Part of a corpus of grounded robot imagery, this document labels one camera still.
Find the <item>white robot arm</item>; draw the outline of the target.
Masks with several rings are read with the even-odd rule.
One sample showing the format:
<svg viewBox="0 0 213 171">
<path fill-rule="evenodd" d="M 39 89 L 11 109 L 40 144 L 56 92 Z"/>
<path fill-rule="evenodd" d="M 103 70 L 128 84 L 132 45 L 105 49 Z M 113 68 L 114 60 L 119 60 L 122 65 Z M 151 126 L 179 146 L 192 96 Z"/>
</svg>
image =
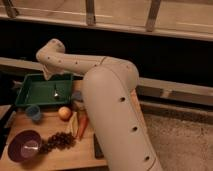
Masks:
<svg viewBox="0 0 213 171">
<path fill-rule="evenodd" d="M 139 81 L 132 62 L 67 54 L 57 39 L 38 50 L 36 58 L 46 79 L 65 71 L 83 76 L 83 102 L 110 171 L 163 171 L 142 123 L 143 115 L 131 99 Z"/>
</svg>

